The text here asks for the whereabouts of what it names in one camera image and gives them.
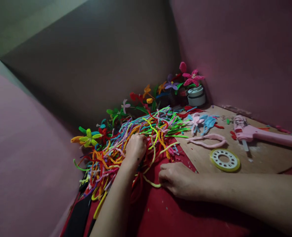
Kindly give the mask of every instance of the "tape roll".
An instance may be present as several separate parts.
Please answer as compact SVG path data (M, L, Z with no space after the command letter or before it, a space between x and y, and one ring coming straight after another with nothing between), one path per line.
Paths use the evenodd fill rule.
M226 156L229 161L221 161L219 159L220 156ZM222 148L212 150L210 153L210 159L218 169L225 172L235 172L241 166L241 162L235 154Z

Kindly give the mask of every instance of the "wooden table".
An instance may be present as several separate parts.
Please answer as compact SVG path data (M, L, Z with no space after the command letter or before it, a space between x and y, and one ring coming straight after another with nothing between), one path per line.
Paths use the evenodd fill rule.
M209 107L207 112L201 114L218 115L217 119L219 126L224 126L224 129L213 127L208 134L216 133L224 136L227 140L227 144L221 148L225 148L234 153L241 162L241 168L237 171L239 173L280 173L292 167L292 148L268 143L265 141L257 140L247 143L249 152L245 152L243 145L239 141L232 139L230 131L234 131L233 123L228 125L226 119L233 121L236 116L234 112L223 109L218 106L214 108ZM252 119L247 119L247 122L254 127L264 128L265 124L257 122ZM203 131L203 125L199 125L201 132ZM270 127L270 132L281 133L277 129ZM186 136L192 137L191 131L185 132ZM219 173L223 172L215 167L210 160L211 149L207 149L200 145L188 143L184 138L176 138L180 142L180 146L189 157L194 167L199 173ZM217 140L201 140L202 142L212 145L219 141Z

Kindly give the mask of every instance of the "red cloth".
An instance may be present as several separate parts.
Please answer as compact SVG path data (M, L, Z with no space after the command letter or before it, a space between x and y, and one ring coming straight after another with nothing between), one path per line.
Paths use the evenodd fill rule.
M177 146L181 161L193 172L194 166L180 146ZM158 183L160 164L154 164L147 178ZM84 237L98 203L93 203L89 213ZM139 200L131 205L127 236L259 236L274 234L284 236L262 222L231 208L214 203L191 202L173 197L165 189L153 188L144 182Z

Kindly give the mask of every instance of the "glue gun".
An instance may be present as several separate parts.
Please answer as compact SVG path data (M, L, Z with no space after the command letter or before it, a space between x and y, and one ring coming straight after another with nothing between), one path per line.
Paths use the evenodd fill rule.
M246 118L241 115L234 118L234 131L237 139L242 141L245 151L249 151L246 142L251 142L254 138L292 147L292 135L267 132L255 128L248 124Z

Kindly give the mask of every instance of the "pipe cleaner flower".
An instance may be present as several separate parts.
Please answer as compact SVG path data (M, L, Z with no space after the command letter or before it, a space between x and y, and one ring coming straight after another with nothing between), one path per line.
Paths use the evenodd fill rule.
M115 108L114 110L106 110L106 112L111 115L111 118L113 119L112 121L112 125L114 126L114 122L115 119L118 117L119 120L121 120L122 116L125 116L125 114L123 113L123 108L121 108L121 110L118 110L117 108Z
M148 98L146 101L147 101L147 104L151 104L153 102L153 98Z
M83 136L76 136L70 140L71 143L79 143L80 145L84 145L84 142L81 142L79 139L83 138Z
M131 93L130 93L130 97L131 97L131 99L132 99L134 102L137 102L137 103L138 103L137 100L139 100L141 103L143 103L143 95L141 95L141 94L137 95L137 94L135 94L134 92L131 92Z
M191 83L194 83L196 86L199 86L199 80L203 80L204 76L198 75L198 70L193 70L192 74L184 73L182 76L188 78L186 82L184 83L184 86L190 85Z
M101 134L96 134L96 135L92 135L91 134L91 130L88 128L87 129L87 136L86 137L82 137L79 138L79 141L81 142L85 142L84 147L89 147L90 143L95 146L97 143L97 141L95 139L100 138Z
M106 128L103 130L99 128L99 133L101 134L101 140L103 141L103 144L105 144L106 140L108 139Z
M144 108L150 111L148 104L144 104Z
M161 91L165 91L165 84L167 83L167 81L165 81L164 83L162 83L161 85L158 86L158 94L161 93Z
M121 105L121 107L123 108L123 113L126 114L125 109L129 108L131 106L131 104L126 104L127 99L123 100L123 105Z
M179 69L180 69L180 71L181 71L182 73L186 73L186 71L187 71L187 66L186 66L186 64L185 64L184 62L181 62L181 63L180 63L180 66L179 66Z
M150 85L148 84L146 86L146 88L144 89L144 94L143 94L143 98L145 98L145 95L149 95L150 97L152 97L152 95L150 94L151 89L149 88Z
M177 85L179 85L180 83L178 83L178 82L173 82L173 81L172 81L172 74L169 74L169 75L168 75L167 81L168 81L168 83L165 84L165 89L172 88L172 89L174 89L175 91L178 90Z

